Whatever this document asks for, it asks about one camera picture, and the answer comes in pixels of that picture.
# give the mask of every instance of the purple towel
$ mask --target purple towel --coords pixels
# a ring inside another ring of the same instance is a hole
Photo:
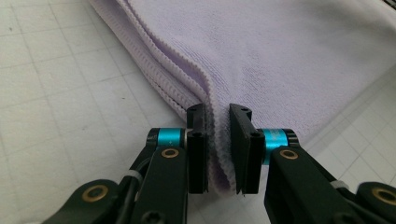
[[[374,0],[90,0],[184,119],[210,113],[209,178],[234,192],[229,103],[309,140],[396,64],[396,13]]]

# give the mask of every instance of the table surface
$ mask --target table surface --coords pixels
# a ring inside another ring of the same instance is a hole
[[[395,80],[305,146],[353,190],[396,185]],[[150,128],[184,125],[86,0],[0,1],[1,223],[42,221],[80,185],[120,181]],[[268,223],[265,180],[258,195],[191,195],[189,223]]]

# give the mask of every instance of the wire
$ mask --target wire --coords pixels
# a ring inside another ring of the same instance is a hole
[[[151,161],[151,158],[147,158],[143,161],[141,161],[137,167],[136,167],[136,171],[145,176],[149,163]],[[130,179],[129,181],[129,186],[122,204],[122,207],[119,211],[119,216],[117,218],[117,222],[116,224],[126,224],[129,223],[130,219],[131,219],[131,215],[132,212],[134,210],[134,199],[136,197],[136,194],[140,188],[139,185],[139,180],[134,177],[134,176],[125,176],[126,178]]]
[[[137,178],[131,176],[128,191],[126,193],[123,206],[120,209],[119,217],[117,218],[116,224],[127,224],[131,219],[132,211],[134,209],[134,198],[139,189],[139,181]]]

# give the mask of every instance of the towel fold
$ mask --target towel fold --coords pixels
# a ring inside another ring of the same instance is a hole
[[[304,143],[396,64],[396,12],[373,0],[90,0],[184,119],[209,112],[209,181],[234,192],[229,103]]]

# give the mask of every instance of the white cable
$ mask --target white cable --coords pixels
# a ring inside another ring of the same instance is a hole
[[[124,173],[123,176],[132,176],[135,177],[139,181],[139,186],[142,185],[143,182],[143,176],[137,172],[136,170],[128,170]]]
[[[330,184],[335,189],[342,189],[342,188],[349,189],[349,186],[342,180],[334,180],[330,182]]]

